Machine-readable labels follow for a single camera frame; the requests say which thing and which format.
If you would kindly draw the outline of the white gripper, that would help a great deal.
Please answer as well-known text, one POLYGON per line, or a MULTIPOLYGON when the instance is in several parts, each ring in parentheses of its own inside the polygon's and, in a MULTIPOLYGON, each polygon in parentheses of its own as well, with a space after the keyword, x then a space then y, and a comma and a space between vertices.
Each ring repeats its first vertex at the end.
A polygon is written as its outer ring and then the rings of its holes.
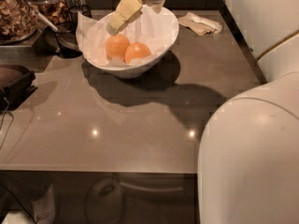
POLYGON ((111 35, 117 35, 124 30, 130 22, 140 16, 143 4, 150 6, 155 13, 159 14, 164 7, 164 2, 165 0, 120 0, 109 17, 107 31, 111 35))

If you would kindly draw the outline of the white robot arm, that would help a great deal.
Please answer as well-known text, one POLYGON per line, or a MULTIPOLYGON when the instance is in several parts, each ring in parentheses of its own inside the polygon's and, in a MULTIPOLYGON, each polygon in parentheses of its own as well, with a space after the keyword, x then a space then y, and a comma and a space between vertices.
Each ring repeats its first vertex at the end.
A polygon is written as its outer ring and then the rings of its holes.
POLYGON ((205 127, 200 224, 299 224, 299 0, 222 1, 266 82, 205 127))

